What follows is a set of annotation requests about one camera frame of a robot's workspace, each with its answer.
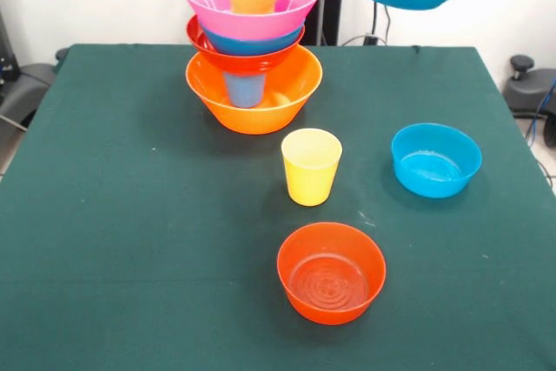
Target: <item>white wall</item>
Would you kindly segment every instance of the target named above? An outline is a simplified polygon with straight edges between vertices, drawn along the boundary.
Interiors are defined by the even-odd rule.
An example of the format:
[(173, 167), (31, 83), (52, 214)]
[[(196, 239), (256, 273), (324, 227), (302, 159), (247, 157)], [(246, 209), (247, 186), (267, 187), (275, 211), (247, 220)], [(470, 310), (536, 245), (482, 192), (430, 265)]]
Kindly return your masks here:
[[(384, 36), (387, 19), (379, 10), (377, 33)], [(499, 87), (516, 53), (556, 67), (556, 0), (449, 0), (435, 10), (390, 9), (390, 15), (390, 44), (475, 46)], [(339, 41), (370, 31), (372, 20), (372, 1), (343, 0)]]
[[(424, 12), (391, 9), (390, 43), (477, 46), (501, 85), (515, 53), (556, 67), (555, 1), (450, 0)], [(0, 0), (0, 8), (21, 63), (52, 62), (57, 49), (73, 43), (186, 43), (192, 13), (184, 0)], [(341, 41), (370, 28), (372, 9), (369, 0), (344, 0)], [(385, 23), (382, 13), (380, 35)]]

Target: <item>bowl bottom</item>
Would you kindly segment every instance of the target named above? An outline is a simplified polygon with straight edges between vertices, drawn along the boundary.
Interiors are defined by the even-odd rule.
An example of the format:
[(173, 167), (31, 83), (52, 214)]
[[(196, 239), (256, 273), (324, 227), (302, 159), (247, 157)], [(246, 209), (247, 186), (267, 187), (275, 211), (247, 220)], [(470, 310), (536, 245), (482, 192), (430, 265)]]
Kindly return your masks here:
[(459, 180), (463, 175), (453, 160), (433, 151), (418, 151), (405, 156), (401, 165), (416, 175), (435, 181)]
[(316, 254), (302, 260), (292, 272), (289, 287), (303, 302), (326, 310), (360, 306), (368, 285), (359, 268), (336, 254)]

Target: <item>black knob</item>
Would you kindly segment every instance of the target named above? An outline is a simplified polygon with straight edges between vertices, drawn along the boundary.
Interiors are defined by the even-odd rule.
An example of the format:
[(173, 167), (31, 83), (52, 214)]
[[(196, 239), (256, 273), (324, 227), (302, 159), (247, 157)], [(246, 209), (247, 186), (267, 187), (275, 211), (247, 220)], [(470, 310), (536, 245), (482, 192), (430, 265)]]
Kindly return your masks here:
[(510, 58), (510, 64), (514, 71), (525, 73), (534, 67), (535, 61), (529, 56), (513, 56)]

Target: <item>floor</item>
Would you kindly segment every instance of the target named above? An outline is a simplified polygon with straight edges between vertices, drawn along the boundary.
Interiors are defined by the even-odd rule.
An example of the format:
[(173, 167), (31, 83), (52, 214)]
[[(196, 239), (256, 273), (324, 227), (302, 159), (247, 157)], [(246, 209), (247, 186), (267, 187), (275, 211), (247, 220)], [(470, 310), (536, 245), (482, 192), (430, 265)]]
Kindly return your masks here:
[(11, 160), (16, 155), (19, 144), (24, 137), (25, 134), (23, 132), (16, 132), (8, 141), (7, 146), (0, 149), (0, 181), (2, 181), (3, 175), (8, 170)]
[[(531, 123), (530, 120), (527, 119), (519, 119), (516, 120), (518, 126), (521, 129), (521, 132), (523, 133), (523, 135), (525, 135), (525, 133), (527, 132), (527, 129), (529, 128), (529, 125)], [(546, 168), (546, 171), (548, 172), (548, 175), (550, 176), (554, 176), (554, 178), (552, 179), (552, 183), (553, 183), (553, 191), (554, 194), (556, 194), (556, 149), (549, 149), (546, 147), (543, 138), (542, 138), (542, 132), (545, 128), (545, 123), (544, 121), (538, 121), (537, 122), (537, 135), (535, 137), (535, 141), (533, 143), (533, 146), (531, 147), (531, 151), (533, 152), (533, 155), (535, 156), (535, 158), (537, 158), (537, 160), (544, 165), (544, 167)]]
[[(518, 126), (520, 126), (521, 132), (525, 134), (527, 128), (529, 127), (529, 123), (531, 121), (527, 119), (520, 119), (516, 121)], [(544, 128), (544, 122), (539, 121), (537, 126), (537, 136), (535, 138), (535, 142), (531, 147), (531, 151), (535, 155), (535, 158), (539, 160), (548, 171), (550, 176), (555, 176), (553, 178), (553, 191), (556, 194), (556, 149), (549, 149), (545, 146), (543, 139), (542, 139), (542, 131)], [(10, 139), (9, 144), (4, 149), (0, 149), (0, 182), (2, 181), (3, 174), (8, 170), (10, 166), (11, 160), (13, 159), (14, 155), (19, 148), (19, 144), (24, 139), (24, 133), (17, 132), (14, 136)]]

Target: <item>dark green cloth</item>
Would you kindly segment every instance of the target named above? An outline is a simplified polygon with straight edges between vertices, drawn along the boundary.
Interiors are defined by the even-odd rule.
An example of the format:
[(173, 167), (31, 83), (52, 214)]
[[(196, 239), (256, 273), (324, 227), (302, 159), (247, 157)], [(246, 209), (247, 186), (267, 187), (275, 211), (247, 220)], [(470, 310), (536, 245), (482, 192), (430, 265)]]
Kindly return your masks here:
[[(72, 48), (0, 183), (6, 371), (556, 368), (556, 200), (474, 49), (318, 48), (324, 78), (283, 131), (224, 129), (184, 46)], [(484, 163), (446, 200), (396, 182), (409, 123), (465, 130)], [(291, 130), (335, 133), (329, 200), (288, 198)], [(387, 282), (358, 321), (301, 318), (275, 272), (302, 225), (375, 239)]]

